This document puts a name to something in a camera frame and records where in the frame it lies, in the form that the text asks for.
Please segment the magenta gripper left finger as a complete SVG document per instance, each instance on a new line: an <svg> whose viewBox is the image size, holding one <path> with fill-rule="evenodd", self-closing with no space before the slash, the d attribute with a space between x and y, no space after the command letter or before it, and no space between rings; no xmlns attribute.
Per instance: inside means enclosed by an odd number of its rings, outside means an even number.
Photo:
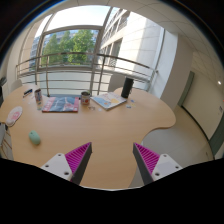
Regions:
<svg viewBox="0 0 224 224"><path fill-rule="evenodd" d="M92 144L86 143L66 154L57 153L42 166L42 169L79 185L91 154Z"/></svg>

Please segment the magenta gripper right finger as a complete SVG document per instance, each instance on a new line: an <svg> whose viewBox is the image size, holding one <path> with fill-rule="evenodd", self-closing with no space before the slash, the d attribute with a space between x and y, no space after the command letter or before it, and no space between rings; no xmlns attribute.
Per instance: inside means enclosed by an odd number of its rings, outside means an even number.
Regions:
<svg viewBox="0 0 224 224"><path fill-rule="evenodd" d="M145 185L182 169L168 154L159 155L137 143L133 144L133 154Z"/></svg>

